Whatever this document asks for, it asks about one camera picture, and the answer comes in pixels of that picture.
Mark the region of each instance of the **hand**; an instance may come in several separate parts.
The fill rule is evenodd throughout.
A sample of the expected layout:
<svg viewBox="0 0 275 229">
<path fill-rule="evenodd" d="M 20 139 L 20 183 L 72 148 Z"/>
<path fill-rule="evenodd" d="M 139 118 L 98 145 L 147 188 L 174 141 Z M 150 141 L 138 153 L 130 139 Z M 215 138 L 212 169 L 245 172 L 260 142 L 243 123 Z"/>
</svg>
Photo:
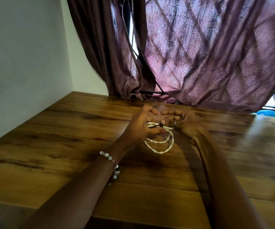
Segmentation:
<svg viewBox="0 0 275 229">
<path fill-rule="evenodd" d="M 147 137 L 163 133 L 164 129 L 162 127 L 147 127 L 147 122 L 156 123 L 156 120 L 153 117 L 148 116 L 147 112 L 152 112 L 154 115 L 158 115 L 158 111 L 155 108 L 145 104 L 139 113 L 132 116 L 130 123 L 122 134 L 122 137 L 126 138 L 131 143 L 140 143 L 146 140 Z"/>
<path fill-rule="evenodd" d="M 208 132 L 192 111 L 163 110 L 161 115 L 171 115 L 161 120 L 163 125 L 174 127 L 174 121 L 176 120 L 175 129 L 190 138 L 197 137 L 200 133 Z"/>
</svg>

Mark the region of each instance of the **dark curtain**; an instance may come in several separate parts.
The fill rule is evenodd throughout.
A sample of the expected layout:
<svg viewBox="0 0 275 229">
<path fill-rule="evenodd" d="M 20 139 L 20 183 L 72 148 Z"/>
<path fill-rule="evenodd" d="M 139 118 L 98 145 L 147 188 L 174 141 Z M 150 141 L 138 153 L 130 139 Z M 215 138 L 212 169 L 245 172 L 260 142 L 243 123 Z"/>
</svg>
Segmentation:
<svg viewBox="0 0 275 229">
<path fill-rule="evenodd" d="M 255 112 L 273 95 L 275 0 L 129 2 L 157 101 Z"/>
<path fill-rule="evenodd" d="M 86 57 L 106 82 L 109 95 L 142 99 L 141 87 L 149 87 L 143 82 L 129 43 L 122 16 L 124 0 L 67 2 Z"/>
</svg>

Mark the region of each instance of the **person's right arm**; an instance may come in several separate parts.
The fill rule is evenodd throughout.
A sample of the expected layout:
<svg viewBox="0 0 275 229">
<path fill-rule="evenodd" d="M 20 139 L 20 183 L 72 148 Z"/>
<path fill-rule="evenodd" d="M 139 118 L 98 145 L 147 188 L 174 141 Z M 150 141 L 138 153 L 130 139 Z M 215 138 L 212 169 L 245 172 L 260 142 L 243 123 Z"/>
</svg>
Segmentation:
<svg viewBox="0 0 275 229">
<path fill-rule="evenodd" d="M 248 198 L 235 177 L 227 159 L 210 132 L 199 122 L 191 111 L 164 110 L 161 115 L 171 115 L 161 123 L 173 127 L 190 139 L 198 149 L 208 183 L 215 215 L 215 225 L 219 228 L 264 229 L 263 219 Z"/>
</svg>

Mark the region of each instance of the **person's left hand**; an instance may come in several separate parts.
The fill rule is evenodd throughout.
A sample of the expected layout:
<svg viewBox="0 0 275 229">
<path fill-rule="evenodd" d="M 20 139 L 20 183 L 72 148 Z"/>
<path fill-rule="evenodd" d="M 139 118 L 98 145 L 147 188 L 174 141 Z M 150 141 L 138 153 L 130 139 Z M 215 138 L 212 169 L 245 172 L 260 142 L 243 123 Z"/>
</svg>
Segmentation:
<svg viewBox="0 0 275 229">
<path fill-rule="evenodd" d="M 147 112 L 152 112 L 154 115 L 158 115 L 158 111 L 154 107 L 145 104 L 139 113 L 132 116 L 132 119 L 122 136 L 130 140 L 132 143 L 140 143 L 146 140 L 147 137 L 163 133 L 164 129 L 162 127 L 147 127 L 147 122 L 156 122 L 153 117 L 148 116 Z"/>
</svg>

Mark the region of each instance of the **forearm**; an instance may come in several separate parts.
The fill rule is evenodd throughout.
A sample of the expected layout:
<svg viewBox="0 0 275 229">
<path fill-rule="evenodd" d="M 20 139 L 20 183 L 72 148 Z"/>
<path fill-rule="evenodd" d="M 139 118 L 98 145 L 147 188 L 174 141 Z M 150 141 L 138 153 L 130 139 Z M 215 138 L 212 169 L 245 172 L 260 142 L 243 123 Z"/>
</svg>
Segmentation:
<svg viewBox="0 0 275 229">
<path fill-rule="evenodd" d="M 201 130 L 193 140 L 202 159 L 216 223 L 222 228 L 267 228 L 212 135 Z"/>
<path fill-rule="evenodd" d="M 21 228 L 82 229 L 92 215 L 95 204 L 113 173 L 115 164 L 124 156 L 130 142 L 117 139 L 105 152 L 115 159 L 98 157 L 78 176 L 59 189 Z"/>
</svg>

